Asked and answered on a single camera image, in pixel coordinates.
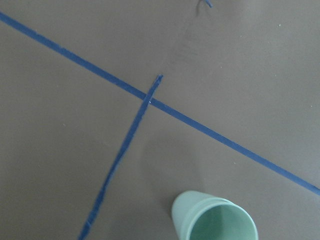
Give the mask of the light green cup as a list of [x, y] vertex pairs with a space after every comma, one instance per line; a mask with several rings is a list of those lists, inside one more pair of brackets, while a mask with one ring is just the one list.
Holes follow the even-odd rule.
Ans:
[[224, 202], [199, 206], [184, 221], [182, 240], [257, 240], [258, 230], [252, 217], [241, 207]]
[[180, 240], [190, 240], [196, 222], [208, 210], [229, 204], [230, 201], [207, 193], [188, 190], [173, 201], [171, 217]]

